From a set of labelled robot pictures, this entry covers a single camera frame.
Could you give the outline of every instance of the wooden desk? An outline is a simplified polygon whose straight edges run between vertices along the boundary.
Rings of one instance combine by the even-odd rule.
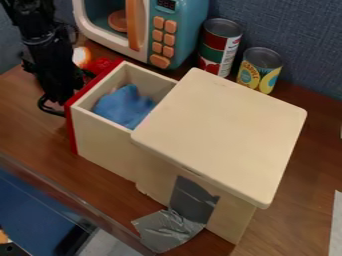
[[[94,56],[121,56],[90,41],[84,44]],[[163,73],[179,79],[188,66]],[[19,66],[0,76],[0,151],[136,233],[130,221],[161,205],[133,183],[73,155],[65,120],[36,107],[41,94],[35,79]],[[306,109],[308,119],[272,206],[256,212],[232,255],[327,255],[334,191],[342,187],[342,103],[283,81],[272,96]],[[205,230],[165,255],[221,256],[232,250]]]

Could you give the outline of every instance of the sliding lid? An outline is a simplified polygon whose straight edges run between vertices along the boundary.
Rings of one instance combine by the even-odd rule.
[[[133,131],[132,139],[267,208],[306,115],[301,108],[194,68]]]

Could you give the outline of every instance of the wooden box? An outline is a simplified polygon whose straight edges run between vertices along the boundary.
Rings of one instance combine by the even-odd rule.
[[[306,111],[199,69],[180,82],[128,62],[107,73],[68,103],[78,154],[164,205],[178,175],[196,182],[220,196],[206,228],[237,244],[271,204]],[[127,83],[158,103],[134,131],[91,111]]]

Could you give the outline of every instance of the tin can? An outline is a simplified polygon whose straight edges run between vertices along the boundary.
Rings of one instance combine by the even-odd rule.
[[[199,68],[227,77],[232,68],[242,36],[241,27],[234,21],[216,18],[204,22],[199,47]]]
[[[269,94],[282,67],[283,62],[278,53],[264,47],[252,47],[244,52],[237,82]]]

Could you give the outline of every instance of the toy kitchen appliance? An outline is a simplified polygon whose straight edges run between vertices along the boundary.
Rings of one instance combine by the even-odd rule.
[[[88,38],[139,61],[175,69],[195,49],[209,0],[73,0],[73,6]],[[125,28],[114,29],[113,18]]]

